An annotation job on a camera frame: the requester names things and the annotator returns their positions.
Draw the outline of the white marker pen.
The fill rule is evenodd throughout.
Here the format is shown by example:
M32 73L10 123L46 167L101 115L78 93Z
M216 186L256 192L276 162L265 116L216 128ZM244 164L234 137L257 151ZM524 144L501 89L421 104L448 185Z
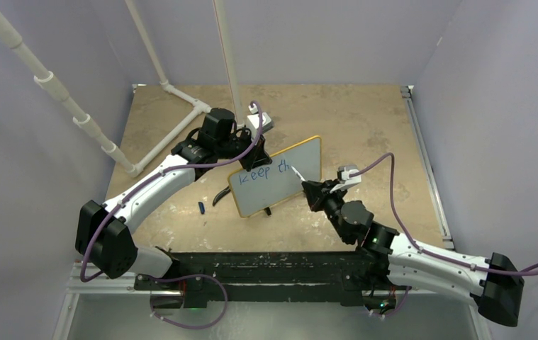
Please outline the white marker pen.
M303 177L303 175L294 167L294 166L290 166L291 170L294 172L294 174L298 177L298 179L300 180L300 182L304 182L305 181L305 178Z

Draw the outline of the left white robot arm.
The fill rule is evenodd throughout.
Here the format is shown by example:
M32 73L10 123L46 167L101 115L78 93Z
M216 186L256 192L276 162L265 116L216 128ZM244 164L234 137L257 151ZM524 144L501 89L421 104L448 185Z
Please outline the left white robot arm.
M75 240L75 249L83 256L82 282L101 274L114 279L131 272L152 276L163 290L177 285L179 270L169 252L137 246L133 234L161 204L211 169L238 162L249 171L271 163L264 133L274 121L256 101L249 110L245 124L237 127L233 112L212 108L201 127L177 143L146 177L104 203L90 200L82 206Z

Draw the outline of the yellow framed whiteboard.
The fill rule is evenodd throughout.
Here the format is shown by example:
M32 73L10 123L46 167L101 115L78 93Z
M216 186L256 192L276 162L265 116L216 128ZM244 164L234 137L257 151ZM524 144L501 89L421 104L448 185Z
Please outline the yellow framed whiteboard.
M290 166L305 180L319 181L322 178L321 153L322 139L315 135L271 155L271 164L231 173L228 185L239 216L250 217L300 193L301 182Z

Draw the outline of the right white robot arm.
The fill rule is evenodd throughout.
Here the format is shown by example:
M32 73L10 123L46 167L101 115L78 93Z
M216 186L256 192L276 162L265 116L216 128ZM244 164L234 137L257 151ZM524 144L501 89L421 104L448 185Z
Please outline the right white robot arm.
M371 286L391 283L441 293L476 306L492 322L517 326L525 281L507 256L470 256L417 242L374 221L360 200L345 201L338 181L301 184L310 210L325 213L345 244L374 261L366 269Z

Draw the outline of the blue marker cap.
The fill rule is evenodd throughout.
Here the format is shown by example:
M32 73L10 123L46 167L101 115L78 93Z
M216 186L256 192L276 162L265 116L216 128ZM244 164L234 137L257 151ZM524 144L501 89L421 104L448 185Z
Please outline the blue marker cap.
M203 204L203 202L198 202L198 209L199 209L199 211L200 211L200 213L201 213L202 215L205 214L205 212L206 212L206 208L205 208L205 205Z

